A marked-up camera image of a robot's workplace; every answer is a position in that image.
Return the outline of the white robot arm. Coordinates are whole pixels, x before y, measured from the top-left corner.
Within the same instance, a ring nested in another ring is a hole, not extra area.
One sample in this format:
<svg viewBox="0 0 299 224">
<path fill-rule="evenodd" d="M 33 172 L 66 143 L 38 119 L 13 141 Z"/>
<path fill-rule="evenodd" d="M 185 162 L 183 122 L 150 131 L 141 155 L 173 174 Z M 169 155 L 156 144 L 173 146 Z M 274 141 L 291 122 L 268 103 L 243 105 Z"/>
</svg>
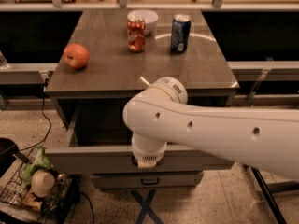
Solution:
<svg viewBox="0 0 299 224">
<path fill-rule="evenodd" d="M 183 84 L 162 77 L 123 109 L 137 160 L 151 167 L 168 142 L 299 180 L 299 110 L 188 105 Z"/>
</svg>

